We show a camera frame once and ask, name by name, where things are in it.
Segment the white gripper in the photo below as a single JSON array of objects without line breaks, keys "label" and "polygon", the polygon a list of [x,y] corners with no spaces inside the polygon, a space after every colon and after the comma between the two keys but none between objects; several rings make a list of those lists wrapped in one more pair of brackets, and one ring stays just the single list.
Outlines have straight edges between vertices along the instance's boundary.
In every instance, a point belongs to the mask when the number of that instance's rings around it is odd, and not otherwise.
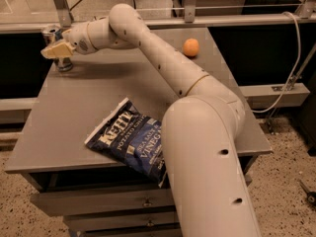
[{"label": "white gripper", "polygon": [[94,44],[97,29],[93,22],[77,24],[62,33],[64,39],[49,44],[40,53],[46,59],[68,58],[74,50],[81,54],[94,53],[98,50]]}]

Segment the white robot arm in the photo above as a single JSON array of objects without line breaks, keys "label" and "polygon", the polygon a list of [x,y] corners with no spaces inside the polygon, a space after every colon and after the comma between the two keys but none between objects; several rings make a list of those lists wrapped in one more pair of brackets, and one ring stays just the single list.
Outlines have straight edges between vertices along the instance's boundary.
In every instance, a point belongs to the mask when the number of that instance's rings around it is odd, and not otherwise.
[{"label": "white robot arm", "polygon": [[178,97],[162,120],[162,149],[183,237],[262,237],[234,143],[243,102],[152,33],[133,7],[117,4],[107,18],[65,31],[41,53],[54,59],[130,46]]}]

